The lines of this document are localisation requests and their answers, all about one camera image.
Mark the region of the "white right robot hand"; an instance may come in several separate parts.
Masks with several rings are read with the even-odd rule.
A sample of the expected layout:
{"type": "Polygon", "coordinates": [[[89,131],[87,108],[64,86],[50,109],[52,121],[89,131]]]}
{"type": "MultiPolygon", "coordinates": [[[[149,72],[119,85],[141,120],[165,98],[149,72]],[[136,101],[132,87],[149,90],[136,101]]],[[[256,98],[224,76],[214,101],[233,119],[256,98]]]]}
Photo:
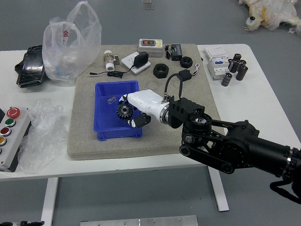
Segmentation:
{"type": "Polygon", "coordinates": [[[133,128],[141,128],[154,116],[163,124],[168,124],[169,103],[151,89],[122,95],[117,107],[117,116],[133,128]]]}

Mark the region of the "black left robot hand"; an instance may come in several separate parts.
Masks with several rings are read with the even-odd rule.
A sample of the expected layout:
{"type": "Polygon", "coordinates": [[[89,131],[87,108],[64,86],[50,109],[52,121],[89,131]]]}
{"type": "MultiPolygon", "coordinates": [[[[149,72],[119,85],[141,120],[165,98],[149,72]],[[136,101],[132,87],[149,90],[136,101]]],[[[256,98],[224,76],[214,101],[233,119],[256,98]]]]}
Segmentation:
{"type": "Polygon", "coordinates": [[[2,222],[0,226],[43,226],[44,221],[19,221],[19,222],[2,222]]]}

